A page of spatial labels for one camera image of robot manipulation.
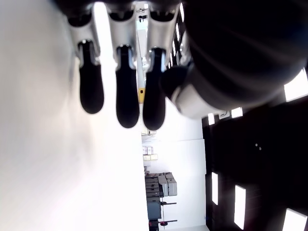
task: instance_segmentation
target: rectangular ceiling light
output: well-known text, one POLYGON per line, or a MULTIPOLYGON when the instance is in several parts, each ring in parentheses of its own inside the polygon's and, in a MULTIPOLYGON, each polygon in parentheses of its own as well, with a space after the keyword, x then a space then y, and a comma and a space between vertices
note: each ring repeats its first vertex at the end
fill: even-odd
POLYGON ((218 205, 218 175, 212 172, 212 201, 218 205))
POLYGON ((282 231, 304 231, 307 216, 287 209, 282 231))
POLYGON ((243 116, 243 111, 241 107, 231 110, 232 118, 243 116))
POLYGON ((235 211, 234 223, 242 230, 244 229, 245 221, 245 206, 246 206, 246 189, 235 186, 235 211))
POLYGON ((208 124, 209 125, 215 124, 215 119, 214 119, 214 114, 213 113, 208 114, 207 118, 208 118, 208 124))
POLYGON ((305 69, 284 86, 284 93, 287 102, 308 95, 308 79, 305 69))
POLYGON ((182 17, 182 22, 184 22, 184 9, 183 9, 183 4, 182 3, 180 5, 180 12, 181 12, 181 17, 182 17))
POLYGON ((180 40, 180 33, 179 33, 179 25, 178 24, 176 24, 175 30, 177 32, 177 38, 178 38, 178 41, 179 41, 180 40))
POLYGON ((172 48, 173 48, 173 53, 174 53, 174 56, 175 56, 175 55, 176 55, 176 53, 175 53, 174 41, 172 41, 172 48))
POLYGON ((173 66, 173 63, 172 63, 172 53, 170 53, 170 61, 171 61, 171 66, 173 66))

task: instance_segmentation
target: white wall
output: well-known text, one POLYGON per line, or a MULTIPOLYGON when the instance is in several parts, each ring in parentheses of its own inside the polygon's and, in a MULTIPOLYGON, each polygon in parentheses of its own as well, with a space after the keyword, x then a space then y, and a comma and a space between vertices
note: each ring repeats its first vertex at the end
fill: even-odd
POLYGON ((138 38, 139 38, 139 46, 140 46, 140 53, 141 53, 141 57, 145 57, 146 56, 146 29, 139 29, 138 32, 138 38))
POLYGON ((152 172, 172 172, 177 176, 200 176, 205 171, 204 140, 147 142, 143 146, 153 147, 158 160, 152 161, 152 172))
POLYGON ((121 230, 136 218, 136 229, 147 230, 140 128, 116 119, 104 6, 97 5, 105 104, 91 116, 79 102, 62 14, 41 0, 3 1, 0 9, 0 230, 121 230))
POLYGON ((166 117, 162 127, 153 137, 142 141, 189 141, 203 139, 201 120, 193 120, 178 113, 176 107, 166 99, 166 117))

